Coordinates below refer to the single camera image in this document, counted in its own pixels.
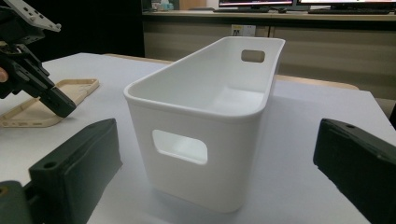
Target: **bin handle hole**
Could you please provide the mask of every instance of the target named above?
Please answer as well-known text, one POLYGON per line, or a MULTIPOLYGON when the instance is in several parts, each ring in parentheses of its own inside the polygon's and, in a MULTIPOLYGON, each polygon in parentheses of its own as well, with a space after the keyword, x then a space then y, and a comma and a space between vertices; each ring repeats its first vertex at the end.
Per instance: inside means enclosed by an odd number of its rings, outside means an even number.
POLYGON ((244 49, 241 60, 247 63, 262 63, 265 60, 265 52, 262 50, 244 49))
POLYGON ((199 165, 207 163, 206 144, 198 139, 160 130, 154 130, 152 137, 157 151, 163 155, 199 165))

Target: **table surface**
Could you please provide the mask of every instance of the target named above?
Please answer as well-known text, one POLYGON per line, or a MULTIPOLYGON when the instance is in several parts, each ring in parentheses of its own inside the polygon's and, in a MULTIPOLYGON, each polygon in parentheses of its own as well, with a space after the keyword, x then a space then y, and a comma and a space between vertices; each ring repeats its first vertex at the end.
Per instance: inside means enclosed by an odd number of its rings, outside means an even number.
MULTIPOLYGON (((54 82, 98 78, 100 87, 55 126, 0 128, 0 181, 25 185, 36 161, 85 126, 115 118, 123 166, 89 223, 368 223, 312 162, 320 120, 348 122, 396 146, 396 132, 370 92, 278 80, 266 108, 247 200, 236 212, 219 214, 148 182, 123 89, 165 64, 80 53, 43 65, 54 82)), ((27 98, 24 93, 8 96, 0 114, 27 98)))

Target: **storage bin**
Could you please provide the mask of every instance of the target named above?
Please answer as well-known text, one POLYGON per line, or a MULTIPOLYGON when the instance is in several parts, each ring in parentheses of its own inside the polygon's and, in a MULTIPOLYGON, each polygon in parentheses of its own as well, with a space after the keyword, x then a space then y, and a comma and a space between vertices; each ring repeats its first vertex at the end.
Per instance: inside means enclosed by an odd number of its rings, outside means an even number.
POLYGON ((284 43, 224 37, 124 89, 155 189, 222 213, 243 204, 284 43))

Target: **computer monitor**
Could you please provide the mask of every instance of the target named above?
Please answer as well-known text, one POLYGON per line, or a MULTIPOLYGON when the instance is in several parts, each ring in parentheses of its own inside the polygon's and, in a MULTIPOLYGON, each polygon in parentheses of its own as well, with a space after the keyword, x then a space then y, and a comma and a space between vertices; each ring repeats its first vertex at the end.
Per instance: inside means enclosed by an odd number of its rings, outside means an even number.
POLYGON ((297 6, 392 9, 396 6, 396 0, 297 0, 297 6))
POLYGON ((219 0, 219 7, 275 7, 292 6, 293 0, 219 0))

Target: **desk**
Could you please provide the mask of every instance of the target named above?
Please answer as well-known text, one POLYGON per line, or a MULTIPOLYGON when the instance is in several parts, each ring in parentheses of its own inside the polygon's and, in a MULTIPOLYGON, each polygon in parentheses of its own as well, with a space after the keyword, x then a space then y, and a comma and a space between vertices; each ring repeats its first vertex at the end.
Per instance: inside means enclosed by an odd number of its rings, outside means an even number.
MULTIPOLYGON (((0 129, 0 180, 26 184, 27 169, 98 120, 118 123, 123 166, 107 186, 89 223, 368 223, 312 162, 319 122, 338 119, 396 145, 396 132, 367 91, 279 80, 262 125, 246 203, 218 214, 153 189, 147 180, 123 89, 165 65, 80 53, 43 63, 57 82, 98 78, 100 87, 59 124, 0 129)), ((26 94, 1 101, 0 113, 26 94)))

